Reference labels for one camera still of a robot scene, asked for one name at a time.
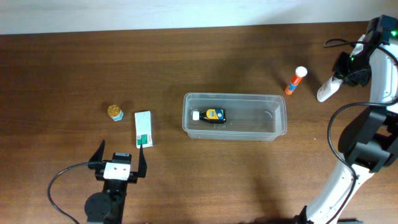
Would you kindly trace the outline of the white green medicine box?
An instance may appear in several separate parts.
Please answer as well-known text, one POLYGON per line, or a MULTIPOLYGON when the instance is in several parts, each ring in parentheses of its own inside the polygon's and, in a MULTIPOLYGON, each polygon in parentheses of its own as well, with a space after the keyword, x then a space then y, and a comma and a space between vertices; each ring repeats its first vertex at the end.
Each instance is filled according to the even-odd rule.
POLYGON ((151 112, 143 111, 134 114, 136 127, 136 147, 152 147, 152 120, 151 112))

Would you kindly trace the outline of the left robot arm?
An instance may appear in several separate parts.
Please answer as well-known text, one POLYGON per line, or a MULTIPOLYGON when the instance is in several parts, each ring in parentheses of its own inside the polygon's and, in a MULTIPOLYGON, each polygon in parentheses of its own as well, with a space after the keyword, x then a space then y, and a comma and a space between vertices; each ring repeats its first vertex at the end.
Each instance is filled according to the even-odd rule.
POLYGON ((103 182, 103 189, 86 200, 85 214, 88 223, 121 223, 127 186, 146 176, 144 149, 139 147, 138 170, 132 171, 131 154, 115 152, 111 160, 104 160, 104 147, 105 142, 102 141, 88 161, 88 168, 94 170, 96 180, 103 182))

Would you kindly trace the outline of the dark bottle white cap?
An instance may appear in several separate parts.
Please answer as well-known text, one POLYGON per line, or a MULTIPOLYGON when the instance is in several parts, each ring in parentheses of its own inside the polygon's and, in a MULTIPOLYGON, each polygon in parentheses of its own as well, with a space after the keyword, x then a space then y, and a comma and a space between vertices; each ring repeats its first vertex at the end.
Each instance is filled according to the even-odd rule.
POLYGON ((226 122, 226 110, 209 108, 203 111, 193 111, 192 120, 204 121, 211 124, 223 124, 226 122))

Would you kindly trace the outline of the small gold-lid jar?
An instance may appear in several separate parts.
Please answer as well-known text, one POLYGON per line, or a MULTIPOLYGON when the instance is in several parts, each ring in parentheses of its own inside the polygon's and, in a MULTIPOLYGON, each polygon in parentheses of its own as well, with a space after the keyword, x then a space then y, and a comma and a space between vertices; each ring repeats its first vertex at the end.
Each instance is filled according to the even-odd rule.
POLYGON ((124 116, 123 111, 118 105, 108 106, 107 114, 113 121, 120 121, 124 116))

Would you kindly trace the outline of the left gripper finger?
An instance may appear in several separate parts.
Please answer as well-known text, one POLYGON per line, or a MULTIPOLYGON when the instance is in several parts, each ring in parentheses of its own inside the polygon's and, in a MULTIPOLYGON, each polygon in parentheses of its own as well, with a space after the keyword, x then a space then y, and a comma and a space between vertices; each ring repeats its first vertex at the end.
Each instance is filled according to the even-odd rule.
POLYGON ((99 145, 99 148, 96 150, 96 152, 91 156, 91 158, 88 161, 88 168, 89 169, 100 169, 102 168, 104 162, 103 162, 103 153, 104 153, 104 147, 105 147, 105 140, 102 140, 101 144, 99 145))
POLYGON ((139 149, 139 165, 137 170, 138 178, 145 178, 146 172, 147 172, 147 162, 144 156, 144 148, 143 145, 141 144, 139 149))

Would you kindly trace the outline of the white spray bottle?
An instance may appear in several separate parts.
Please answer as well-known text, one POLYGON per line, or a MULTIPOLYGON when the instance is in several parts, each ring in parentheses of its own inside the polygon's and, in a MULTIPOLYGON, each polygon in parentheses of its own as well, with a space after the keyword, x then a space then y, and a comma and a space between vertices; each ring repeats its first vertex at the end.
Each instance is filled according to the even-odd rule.
POLYGON ((340 86, 343 84, 341 79, 331 77, 328 79, 317 91, 317 100, 324 102, 329 99, 334 93, 336 93, 340 86))

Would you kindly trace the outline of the orange tube white cap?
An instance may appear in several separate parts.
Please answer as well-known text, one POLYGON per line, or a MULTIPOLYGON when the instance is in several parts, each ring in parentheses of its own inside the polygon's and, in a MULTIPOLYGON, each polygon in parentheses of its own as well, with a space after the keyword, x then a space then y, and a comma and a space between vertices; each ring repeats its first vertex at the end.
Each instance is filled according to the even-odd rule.
POLYGON ((307 75, 308 71, 305 67, 300 66, 295 69, 295 75, 292 77, 290 83, 285 88, 285 93, 291 95, 299 83, 302 81, 303 77, 307 75))

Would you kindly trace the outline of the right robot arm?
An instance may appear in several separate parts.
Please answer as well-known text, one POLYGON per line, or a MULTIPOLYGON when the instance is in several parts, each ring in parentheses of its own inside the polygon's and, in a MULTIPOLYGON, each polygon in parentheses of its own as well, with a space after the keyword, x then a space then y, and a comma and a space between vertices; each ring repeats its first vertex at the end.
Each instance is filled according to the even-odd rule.
POLYGON ((303 207, 293 223, 339 223, 340 215, 365 181, 397 159, 397 19, 381 15, 369 21, 357 41, 327 40, 325 48, 350 45, 340 53, 333 76, 317 92, 324 102, 342 84, 371 86, 368 102, 350 103, 336 110, 331 120, 354 106, 364 110, 341 133, 330 149, 338 163, 318 197, 303 207))

